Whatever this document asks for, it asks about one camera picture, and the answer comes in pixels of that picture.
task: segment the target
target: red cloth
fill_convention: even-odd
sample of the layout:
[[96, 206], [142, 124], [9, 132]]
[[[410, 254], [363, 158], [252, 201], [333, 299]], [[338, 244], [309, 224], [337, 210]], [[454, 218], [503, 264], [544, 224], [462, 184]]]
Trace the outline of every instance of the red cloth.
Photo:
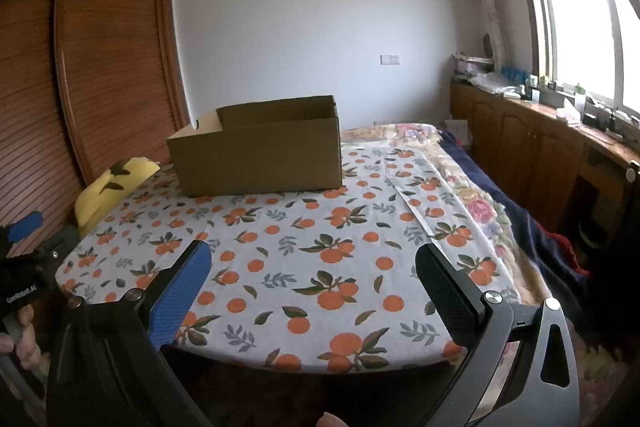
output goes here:
[[585, 270], [578, 263], [578, 258], [576, 257], [574, 247], [571, 246], [571, 241], [569, 241], [566, 237], [564, 237], [564, 235], [561, 235], [559, 233], [551, 233], [545, 230], [545, 227], [540, 225], [540, 223], [538, 222], [536, 223], [540, 227], [540, 230], [542, 230], [542, 232], [545, 233], [546, 237], [553, 239], [558, 244], [558, 247], [560, 247], [562, 254], [564, 254], [565, 261], [567, 261], [567, 264], [571, 268], [573, 268], [580, 275], [586, 275], [587, 277], [591, 276], [591, 273], [589, 272], [589, 270]]

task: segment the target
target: cardboard box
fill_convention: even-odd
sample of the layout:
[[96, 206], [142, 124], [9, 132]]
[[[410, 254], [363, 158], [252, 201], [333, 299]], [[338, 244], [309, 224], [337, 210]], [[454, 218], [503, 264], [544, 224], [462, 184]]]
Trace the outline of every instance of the cardboard box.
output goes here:
[[342, 185], [332, 96], [229, 105], [167, 139], [185, 195], [255, 194]]

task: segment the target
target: cabinet door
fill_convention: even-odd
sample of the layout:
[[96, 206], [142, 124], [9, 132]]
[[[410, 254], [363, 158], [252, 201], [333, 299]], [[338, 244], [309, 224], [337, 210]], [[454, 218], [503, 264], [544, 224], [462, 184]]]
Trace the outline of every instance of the cabinet door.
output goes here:
[[536, 140], [537, 161], [526, 207], [549, 232], [559, 232], [584, 144], [577, 132], [546, 118], [540, 122]]
[[521, 206], [527, 203], [531, 184], [535, 120], [535, 113], [528, 108], [507, 101], [502, 103], [494, 181]]
[[494, 177], [495, 143], [499, 133], [497, 102], [497, 97], [478, 91], [470, 115], [471, 156], [489, 177]]
[[58, 83], [87, 182], [121, 158], [170, 160], [180, 115], [161, 1], [56, 0]]
[[458, 82], [450, 84], [450, 111], [454, 120], [468, 120], [474, 99], [473, 90], [473, 87]]
[[0, 225], [44, 216], [15, 255], [68, 224], [82, 191], [58, 101], [52, 8], [53, 0], [0, 0]]

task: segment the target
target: screw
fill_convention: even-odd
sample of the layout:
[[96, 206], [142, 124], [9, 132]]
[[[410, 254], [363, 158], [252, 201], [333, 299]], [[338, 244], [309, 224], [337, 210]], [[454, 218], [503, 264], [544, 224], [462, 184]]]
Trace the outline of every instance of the screw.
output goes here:
[[493, 290], [489, 290], [484, 293], [484, 298], [487, 302], [491, 302], [491, 304], [500, 304], [502, 302], [502, 295], [498, 292], [494, 292]]
[[560, 302], [558, 302], [558, 299], [554, 299], [553, 297], [545, 299], [545, 304], [550, 310], [558, 311], [560, 309]]
[[142, 297], [142, 290], [140, 288], [132, 288], [124, 294], [124, 298], [129, 302], [135, 302]]
[[69, 306], [72, 310], [75, 308], [78, 308], [78, 306], [80, 304], [82, 304], [82, 301], [84, 299], [82, 299], [82, 297], [78, 297], [77, 295], [75, 297], [71, 297], [68, 302], [66, 303], [67, 306]]

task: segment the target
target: light switch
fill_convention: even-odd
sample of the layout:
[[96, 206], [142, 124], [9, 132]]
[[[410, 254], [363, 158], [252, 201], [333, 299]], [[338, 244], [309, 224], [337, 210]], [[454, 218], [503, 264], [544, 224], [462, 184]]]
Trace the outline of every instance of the light switch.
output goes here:
[[380, 55], [380, 65], [397, 66], [400, 64], [400, 55]]

